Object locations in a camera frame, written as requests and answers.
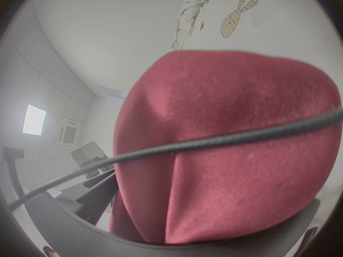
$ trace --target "square ceiling light panel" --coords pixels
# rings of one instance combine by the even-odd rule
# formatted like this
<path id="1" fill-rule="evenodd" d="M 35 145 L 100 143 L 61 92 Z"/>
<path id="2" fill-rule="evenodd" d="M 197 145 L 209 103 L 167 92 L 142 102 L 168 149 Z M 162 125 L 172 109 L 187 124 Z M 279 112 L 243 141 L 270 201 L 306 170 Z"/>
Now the square ceiling light panel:
<path id="1" fill-rule="evenodd" d="M 24 120 L 23 132 L 41 135 L 46 111 L 28 105 Z"/>

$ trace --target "red cushion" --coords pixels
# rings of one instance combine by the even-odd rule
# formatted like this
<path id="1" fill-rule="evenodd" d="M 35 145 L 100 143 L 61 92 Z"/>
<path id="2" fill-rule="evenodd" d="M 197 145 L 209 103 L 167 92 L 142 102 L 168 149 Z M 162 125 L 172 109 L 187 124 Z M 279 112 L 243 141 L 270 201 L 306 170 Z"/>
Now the red cushion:
<path id="1" fill-rule="evenodd" d="M 122 106 L 114 154 L 288 123 L 341 107 L 334 82 L 306 63 L 234 51 L 176 51 Z M 323 186 L 342 125 L 244 145 L 115 165 L 110 232 L 149 243 L 234 238 L 302 210 Z"/>

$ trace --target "gray cord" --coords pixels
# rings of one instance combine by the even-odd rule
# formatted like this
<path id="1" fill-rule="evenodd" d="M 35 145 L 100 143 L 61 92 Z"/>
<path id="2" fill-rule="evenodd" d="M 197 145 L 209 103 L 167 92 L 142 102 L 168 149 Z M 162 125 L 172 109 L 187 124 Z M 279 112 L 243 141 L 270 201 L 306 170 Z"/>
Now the gray cord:
<path id="1" fill-rule="evenodd" d="M 146 148 L 142 150 L 137 150 L 135 152 L 130 152 L 126 154 L 121 154 L 110 159 L 104 159 L 102 161 L 95 162 L 91 165 L 88 165 L 80 170 L 71 172 L 68 175 L 65 175 L 59 179 L 56 179 L 48 184 L 42 185 L 36 188 L 33 191 L 30 191 L 28 194 L 19 198 L 10 204 L 9 208 L 11 211 L 14 211 L 22 203 L 28 199 L 33 198 L 34 196 L 54 187 L 63 182 L 66 182 L 72 178 L 78 177 L 84 173 L 87 173 L 91 170 L 104 167 L 106 165 L 115 164 L 115 163 L 124 163 L 139 158 L 152 156 L 156 154 L 163 154 L 168 152 L 183 152 L 187 150 L 195 150 L 202 148 L 213 148 L 213 147 L 222 147 L 237 145 L 243 143 L 252 143 L 256 141 L 263 141 L 269 139 L 276 139 L 285 136 L 297 135 L 305 132 L 310 132 L 314 130 L 319 130 L 324 127 L 333 126 L 339 124 L 343 120 L 343 109 L 335 109 L 328 113 L 321 114 L 318 116 L 310 117 L 307 119 L 294 121 L 291 123 L 286 123 L 277 126 L 271 126 L 266 128 L 261 128 L 252 131 L 238 132 L 228 135 L 219 135 L 202 139 L 194 139 L 188 141 L 182 141 L 177 143 L 169 143 L 162 146 L 156 146 L 151 148 Z"/>

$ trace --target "white wall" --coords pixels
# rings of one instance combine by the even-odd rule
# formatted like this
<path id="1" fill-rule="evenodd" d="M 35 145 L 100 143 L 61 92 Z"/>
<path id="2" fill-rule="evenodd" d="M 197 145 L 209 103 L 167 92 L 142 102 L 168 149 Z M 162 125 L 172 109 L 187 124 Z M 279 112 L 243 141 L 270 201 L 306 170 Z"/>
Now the white wall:
<path id="1" fill-rule="evenodd" d="M 79 146 L 94 97 L 52 47 L 29 1 L 0 49 L 0 148 L 24 149 L 16 163 L 22 185 L 30 188 L 76 170 L 71 151 L 56 150 L 58 129 L 62 117 L 80 122 Z M 29 104 L 47 112 L 41 136 L 22 132 Z M 1 152 L 0 188 L 12 189 Z"/>
<path id="2" fill-rule="evenodd" d="M 92 141 L 99 147 L 103 143 L 112 144 L 114 127 L 123 103 L 123 99 L 96 96 L 83 130 L 81 145 Z"/>
<path id="3" fill-rule="evenodd" d="M 168 52 L 183 0 L 35 0 L 39 23 L 92 89 L 129 91 Z"/>

